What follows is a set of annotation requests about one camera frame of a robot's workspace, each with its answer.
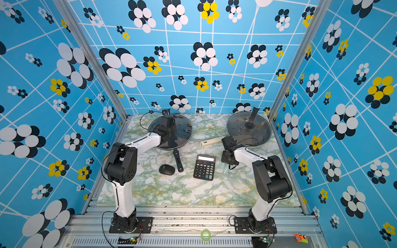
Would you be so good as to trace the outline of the glass pot lid black handle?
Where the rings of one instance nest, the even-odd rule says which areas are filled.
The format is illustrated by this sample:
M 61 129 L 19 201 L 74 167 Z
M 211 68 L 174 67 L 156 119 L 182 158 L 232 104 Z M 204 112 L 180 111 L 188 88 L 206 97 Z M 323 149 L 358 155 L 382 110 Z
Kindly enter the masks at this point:
M 270 123 L 258 112 L 254 107 L 250 112 L 236 112 L 227 120 L 226 129 L 237 144 L 260 146 L 271 138 Z

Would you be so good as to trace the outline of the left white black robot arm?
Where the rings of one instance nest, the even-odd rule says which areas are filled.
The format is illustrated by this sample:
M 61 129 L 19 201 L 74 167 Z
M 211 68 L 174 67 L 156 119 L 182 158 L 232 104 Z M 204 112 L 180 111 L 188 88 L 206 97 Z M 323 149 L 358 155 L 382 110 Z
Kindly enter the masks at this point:
M 160 123 L 142 138 L 129 144 L 115 143 L 104 165 L 104 173 L 113 184 L 116 198 L 116 210 L 109 232 L 112 234 L 145 233 L 145 227 L 136 217 L 133 203 L 131 181 L 136 175 L 138 156 L 151 148 L 166 144 L 172 150 L 179 172 L 184 170 L 177 141 L 175 115 L 164 114 Z

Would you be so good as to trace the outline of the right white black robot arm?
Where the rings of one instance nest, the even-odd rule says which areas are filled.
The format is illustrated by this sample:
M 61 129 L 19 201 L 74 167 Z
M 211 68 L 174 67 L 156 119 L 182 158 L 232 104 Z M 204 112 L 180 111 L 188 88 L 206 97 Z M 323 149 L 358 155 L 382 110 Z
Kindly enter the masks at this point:
M 287 176 L 285 168 L 278 156 L 261 156 L 246 146 L 238 143 L 231 136 L 221 139 L 224 147 L 221 161 L 228 165 L 240 164 L 251 167 L 259 197 L 254 206 L 249 210 L 245 221 L 237 221 L 235 228 L 241 227 L 252 233 L 268 231 L 277 233 L 275 220 L 271 212 L 277 203 L 288 198 L 293 192 L 292 183 Z

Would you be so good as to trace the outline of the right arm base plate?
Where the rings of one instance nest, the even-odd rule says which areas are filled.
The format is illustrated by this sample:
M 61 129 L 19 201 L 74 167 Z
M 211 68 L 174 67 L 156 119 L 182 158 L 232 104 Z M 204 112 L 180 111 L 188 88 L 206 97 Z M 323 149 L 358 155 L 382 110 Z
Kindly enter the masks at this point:
M 277 228 L 274 218 L 269 217 L 257 221 L 254 217 L 234 217 L 233 225 L 236 234 L 276 234 Z

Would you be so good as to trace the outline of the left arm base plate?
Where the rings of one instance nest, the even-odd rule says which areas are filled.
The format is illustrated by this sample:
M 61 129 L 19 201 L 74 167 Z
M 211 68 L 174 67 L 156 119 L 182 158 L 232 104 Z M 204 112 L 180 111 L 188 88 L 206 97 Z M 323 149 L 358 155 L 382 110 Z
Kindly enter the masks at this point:
M 149 234 L 153 226 L 153 217 L 135 217 L 123 218 L 114 216 L 109 233 L 111 234 Z

